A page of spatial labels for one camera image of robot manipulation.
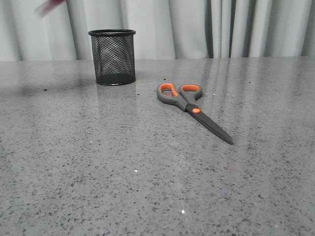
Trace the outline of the grey orange scissors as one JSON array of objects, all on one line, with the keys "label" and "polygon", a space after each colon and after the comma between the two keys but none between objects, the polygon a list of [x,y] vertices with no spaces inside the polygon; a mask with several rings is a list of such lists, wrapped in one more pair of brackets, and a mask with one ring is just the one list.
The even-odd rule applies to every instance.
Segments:
[{"label": "grey orange scissors", "polygon": [[195,84],[184,84],[176,88],[173,83],[164,83],[157,88],[157,97],[162,103],[176,106],[182,111],[189,113],[217,137],[232,145],[232,137],[199,108],[197,99],[201,95],[201,87]]}]

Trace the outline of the pink marker pen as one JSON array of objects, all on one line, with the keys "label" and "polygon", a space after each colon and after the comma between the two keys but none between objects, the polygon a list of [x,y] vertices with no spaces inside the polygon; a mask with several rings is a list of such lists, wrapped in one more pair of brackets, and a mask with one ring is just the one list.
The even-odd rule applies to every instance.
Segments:
[{"label": "pink marker pen", "polygon": [[35,9],[35,13],[38,17],[43,18],[63,2],[65,2],[65,0],[46,0]]}]

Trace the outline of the black mesh pen holder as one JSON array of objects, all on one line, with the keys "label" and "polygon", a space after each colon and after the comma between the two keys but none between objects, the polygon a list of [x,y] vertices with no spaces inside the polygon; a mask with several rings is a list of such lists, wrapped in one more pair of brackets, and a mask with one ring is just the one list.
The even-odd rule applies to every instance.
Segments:
[{"label": "black mesh pen holder", "polygon": [[98,29],[88,35],[92,40],[92,53],[96,82],[118,86],[133,83],[135,77],[134,43],[132,29]]}]

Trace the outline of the grey curtain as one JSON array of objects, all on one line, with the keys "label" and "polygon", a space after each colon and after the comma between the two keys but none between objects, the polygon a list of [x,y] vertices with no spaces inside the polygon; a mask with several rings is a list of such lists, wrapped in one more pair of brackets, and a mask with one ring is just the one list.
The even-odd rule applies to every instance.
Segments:
[{"label": "grey curtain", "polygon": [[312,0],[45,0],[0,3],[0,59],[91,59],[88,31],[135,30],[137,59],[312,56]]}]

